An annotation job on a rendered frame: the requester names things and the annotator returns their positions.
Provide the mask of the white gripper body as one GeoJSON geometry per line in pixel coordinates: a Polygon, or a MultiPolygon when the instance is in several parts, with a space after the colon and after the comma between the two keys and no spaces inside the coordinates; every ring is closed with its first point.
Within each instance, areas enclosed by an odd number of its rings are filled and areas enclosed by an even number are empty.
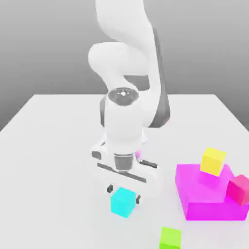
{"type": "Polygon", "coordinates": [[[157,169],[139,163],[135,163],[129,172],[118,172],[110,166],[97,163],[96,176],[103,186],[112,184],[115,190],[124,187],[142,196],[158,194],[157,169]]]}

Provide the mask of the small cyan cube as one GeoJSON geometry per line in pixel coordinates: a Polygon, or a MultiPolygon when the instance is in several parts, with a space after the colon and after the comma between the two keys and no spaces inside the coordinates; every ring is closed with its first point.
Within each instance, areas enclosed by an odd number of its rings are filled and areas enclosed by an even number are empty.
{"type": "Polygon", "coordinates": [[[111,212],[123,218],[128,218],[136,206],[136,193],[119,187],[110,198],[111,212]]]}

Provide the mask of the small green cube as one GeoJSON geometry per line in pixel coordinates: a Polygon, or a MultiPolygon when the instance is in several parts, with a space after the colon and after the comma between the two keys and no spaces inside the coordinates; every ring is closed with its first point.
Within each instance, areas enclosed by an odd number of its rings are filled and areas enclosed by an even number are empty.
{"type": "Polygon", "coordinates": [[[180,249],[181,230],[162,227],[159,249],[180,249]]]}

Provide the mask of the small yellow cube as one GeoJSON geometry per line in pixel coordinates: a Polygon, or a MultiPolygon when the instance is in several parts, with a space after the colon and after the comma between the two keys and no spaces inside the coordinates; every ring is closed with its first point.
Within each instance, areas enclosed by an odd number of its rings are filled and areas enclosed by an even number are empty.
{"type": "Polygon", "coordinates": [[[200,171],[218,177],[223,169],[225,151],[208,147],[202,157],[200,171]]]}

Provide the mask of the small pink cube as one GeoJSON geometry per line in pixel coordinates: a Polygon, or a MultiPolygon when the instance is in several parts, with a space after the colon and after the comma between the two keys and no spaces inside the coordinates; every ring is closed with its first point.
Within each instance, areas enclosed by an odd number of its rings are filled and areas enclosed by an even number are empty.
{"type": "Polygon", "coordinates": [[[249,178],[238,175],[229,180],[226,196],[234,200],[240,206],[249,203],[249,178]]]}

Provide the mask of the large magenta box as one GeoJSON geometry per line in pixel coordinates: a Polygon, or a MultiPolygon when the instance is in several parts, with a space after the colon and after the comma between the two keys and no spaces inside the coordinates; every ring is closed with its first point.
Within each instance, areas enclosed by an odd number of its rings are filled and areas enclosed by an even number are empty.
{"type": "Polygon", "coordinates": [[[225,164],[218,177],[200,171],[200,164],[178,164],[175,183],[185,219],[188,221],[244,221],[249,204],[243,206],[226,196],[234,178],[225,164]]]}

